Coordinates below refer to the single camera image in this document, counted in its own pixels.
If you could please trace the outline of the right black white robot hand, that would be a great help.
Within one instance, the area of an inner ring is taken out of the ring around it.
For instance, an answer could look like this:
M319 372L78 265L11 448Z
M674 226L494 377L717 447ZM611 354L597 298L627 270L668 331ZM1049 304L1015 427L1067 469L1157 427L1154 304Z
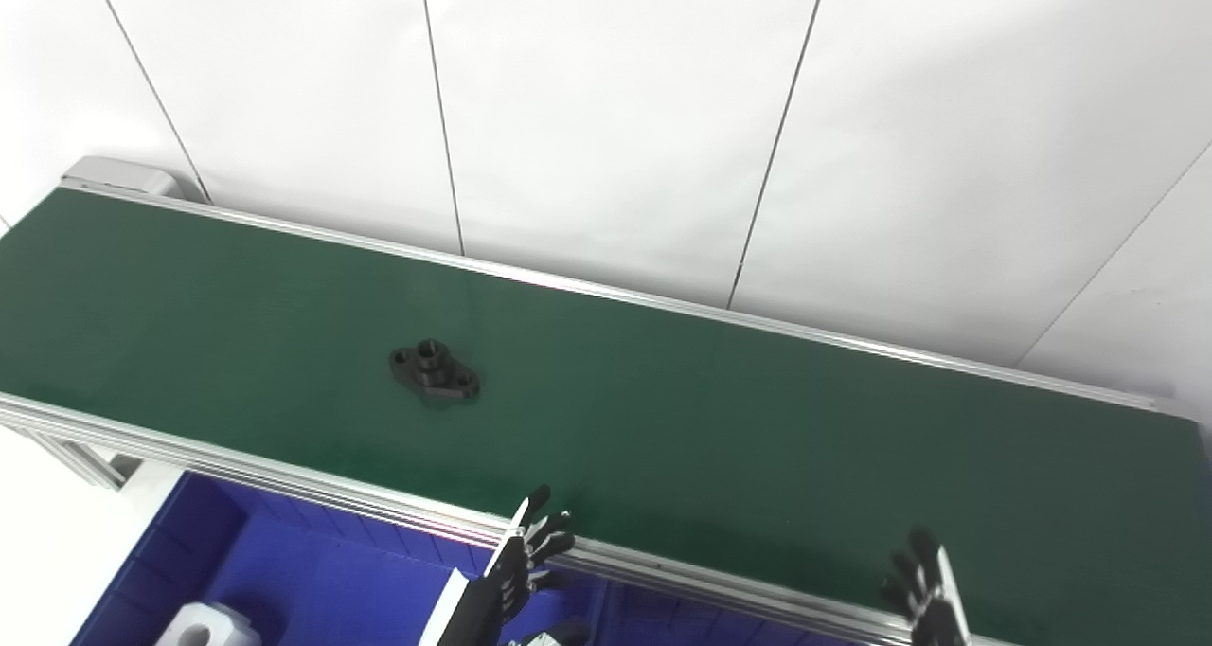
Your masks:
M909 530L908 551L891 554L882 594L907 621L914 645L971 645L957 581L945 547L930 528Z

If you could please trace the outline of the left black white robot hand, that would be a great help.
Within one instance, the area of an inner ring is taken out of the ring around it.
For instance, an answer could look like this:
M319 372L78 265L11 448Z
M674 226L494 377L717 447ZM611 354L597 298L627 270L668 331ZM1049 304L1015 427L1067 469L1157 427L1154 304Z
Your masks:
M534 594L571 584L545 561L573 549L571 511L538 518L551 490L541 485L524 499L476 578L452 571L421 631L421 645L499 645L504 627Z

